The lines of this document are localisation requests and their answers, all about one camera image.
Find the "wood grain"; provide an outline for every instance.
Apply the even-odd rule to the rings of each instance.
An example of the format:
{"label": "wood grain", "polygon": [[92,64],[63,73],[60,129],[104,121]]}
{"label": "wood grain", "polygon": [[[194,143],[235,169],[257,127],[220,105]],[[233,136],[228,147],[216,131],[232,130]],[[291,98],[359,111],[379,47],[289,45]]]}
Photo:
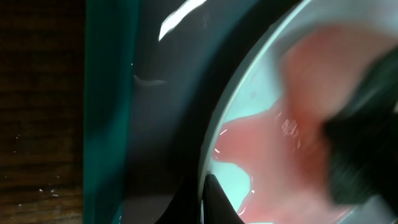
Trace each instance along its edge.
{"label": "wood grain", "polygon": [[0,223],[83,213],[85,1],[0,1]]}

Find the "brown wooden surface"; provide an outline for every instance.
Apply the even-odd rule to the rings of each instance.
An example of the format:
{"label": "brown wooden surface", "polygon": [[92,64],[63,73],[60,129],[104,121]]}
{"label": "brown wooden surface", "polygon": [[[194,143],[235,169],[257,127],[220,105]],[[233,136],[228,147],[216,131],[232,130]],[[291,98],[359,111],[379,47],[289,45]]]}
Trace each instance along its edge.
{"label": "brown wooden surface", "polygon": [[82,222],[84,0],[0,0],[0,223]]}

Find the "pink sauce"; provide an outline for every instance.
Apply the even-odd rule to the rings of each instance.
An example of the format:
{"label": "pink sauce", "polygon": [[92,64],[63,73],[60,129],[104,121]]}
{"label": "pink sauce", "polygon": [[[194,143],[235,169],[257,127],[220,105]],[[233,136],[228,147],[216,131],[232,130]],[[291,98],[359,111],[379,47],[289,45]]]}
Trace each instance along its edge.
{"label": "pink sauce", "polygon": [[238,210],[245,223],[324,224],[346,216],[350,208],[332,205],[328,196],[329,143],[320,127],[347,102],[366,65],[395,43],[366,30],[320,29],[287,55],[285,98],[224,124],[213,159],[250,176]]}

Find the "black pointed object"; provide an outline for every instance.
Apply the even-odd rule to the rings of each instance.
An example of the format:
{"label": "black pointed object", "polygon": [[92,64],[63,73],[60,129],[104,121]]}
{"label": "black pointed object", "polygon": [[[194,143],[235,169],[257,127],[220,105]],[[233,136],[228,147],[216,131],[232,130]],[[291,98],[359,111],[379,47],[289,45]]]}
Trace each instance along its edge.
{"label": "black pointed object", "polygon": [[338,204],[379,194],[398,214],[398,48],[375,61],[349,103],[324,124]]}
{"label": "black pointed object", "polygon": [[244,224],[213,174],[208,174],[205,179],[203,217],[206,224]]}

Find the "green strip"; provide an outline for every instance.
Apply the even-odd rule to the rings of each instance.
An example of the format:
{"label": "green strip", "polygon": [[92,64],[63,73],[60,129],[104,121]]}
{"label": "green strip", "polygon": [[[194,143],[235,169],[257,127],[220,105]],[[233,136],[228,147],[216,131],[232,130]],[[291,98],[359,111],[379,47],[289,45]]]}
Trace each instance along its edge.
{"label": "green strip", "polygon": [[132,95],[138,0],[87,0],[84,224],[117,224]]}

